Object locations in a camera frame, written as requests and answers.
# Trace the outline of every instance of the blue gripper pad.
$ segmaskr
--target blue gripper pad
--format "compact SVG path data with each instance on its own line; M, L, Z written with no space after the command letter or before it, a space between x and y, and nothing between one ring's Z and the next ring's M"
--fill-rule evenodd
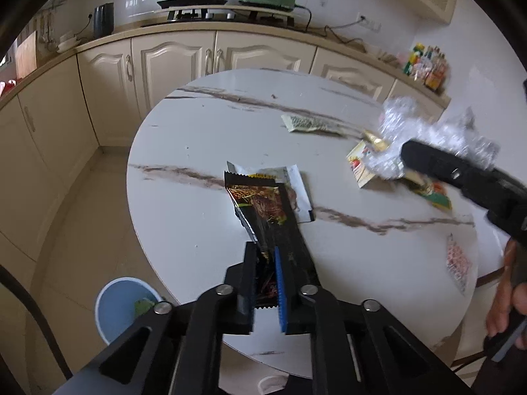
M276 287L278 289L278 319L280 321L280 329L285 333L287 328L287 297L285 294L284 275L282 273L280 250L278 250L278 247L275 247L275 269Z

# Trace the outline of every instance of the round table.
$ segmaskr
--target round table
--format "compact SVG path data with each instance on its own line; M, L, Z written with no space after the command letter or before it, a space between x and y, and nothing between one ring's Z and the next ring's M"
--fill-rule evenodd
M345 136L289 133L283 114L313 115ZM478 273L468 204L449 188L447 214L399 183L359 189L346 155L381 106L323 78L268 69L220 72L192 81L148 114L127 168L130 214L143 250L180 303L221 284L249 240L223 188L226 161L244 167L297 164L315 221L299 224L321 284L340 300L379 300L427 346L459 325ZM461 293L446 268L447 238L471 260ZM311 376L309 336L280 333L276 308L258 309L254 332L226 335L241 353Z

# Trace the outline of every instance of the metal screw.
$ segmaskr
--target metal screw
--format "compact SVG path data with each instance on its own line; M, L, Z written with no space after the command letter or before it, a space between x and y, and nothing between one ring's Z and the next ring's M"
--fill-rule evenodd
M166 301L161 301L154 306L154 312L158 315L166 315L172 310L172 305Z
M377 312L380 309L380 304L375 300L366 300L364 302L364 308L368 312Z
M314 285L308 284L300 288L300 292L304 295L315 295L318 292L318 288Z
M218 285L216 287L216 292L219 295L229 295L231 292L233 292L234 288L227 284Z

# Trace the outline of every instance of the finger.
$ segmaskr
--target finger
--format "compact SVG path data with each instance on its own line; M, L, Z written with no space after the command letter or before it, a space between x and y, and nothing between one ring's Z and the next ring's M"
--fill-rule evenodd
M492 302L491 310L487 315L488 334L496 335L507 329L509 324L509 311L511 309L511 267L505 268L501 281L496 290L496 296Z
M505 249L503 250L503 265L505 267L512 266L514 263L514 259L516 257L516 246L517 243L512 238L510 238L505 245Z
M514 345L520 350L527 350L527 335L523 333L523 335L516 339Z
M485 320L485 326L487 328L487 334L489 337L494 337L497 334L497 328L494 324L494 318L491 318L490 313L487 315L487 318Z
M522 315L527 315L527 283L520 284L514 289L512 304Z

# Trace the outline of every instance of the crumpled plastic wrapper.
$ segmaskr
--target crumpled plastic wrapper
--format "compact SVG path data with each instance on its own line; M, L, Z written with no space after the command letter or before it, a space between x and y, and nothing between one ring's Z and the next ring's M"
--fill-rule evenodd
M418 117L417 103L413 98L388 99L383 107L379 133L390 146L386 151L371 153L363 159L366 168L380 177L396 179L404 176L401 148L409 140L448 151L482 169L493 166L500 148L476 132L474 113L470 107L459 117L434 124Z

